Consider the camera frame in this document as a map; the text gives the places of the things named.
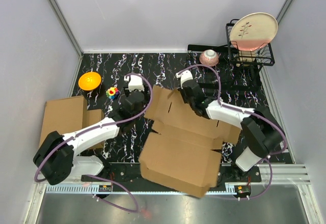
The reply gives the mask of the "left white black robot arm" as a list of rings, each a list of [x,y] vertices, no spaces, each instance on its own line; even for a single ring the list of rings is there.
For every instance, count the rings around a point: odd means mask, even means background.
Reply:
[[[81,156],[90,147],[117,137],[131,128],[135,120],[143,115],[152,102],[152,88],[131,91],[111,117],[76,132],[48,134],[35,154],[37,167],[35,182],[47,181],[57,185],[69,176],[89,175],[98,181],[110,176],[110,169],[95,155]]]

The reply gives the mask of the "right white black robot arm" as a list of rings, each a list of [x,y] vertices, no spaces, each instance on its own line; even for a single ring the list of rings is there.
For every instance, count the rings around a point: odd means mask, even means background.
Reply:
[[[232,161],[236,166],[231,169],[231,175],[236,181],[245,180],[255,164],[274,154],[275,147],[281,142],[286,142],[283,129],[267,107],[243,108],[208,97],[194,79],[182,79],[178,90],[196,115],[242,130],[247,147],[241,153],[232,152]]]

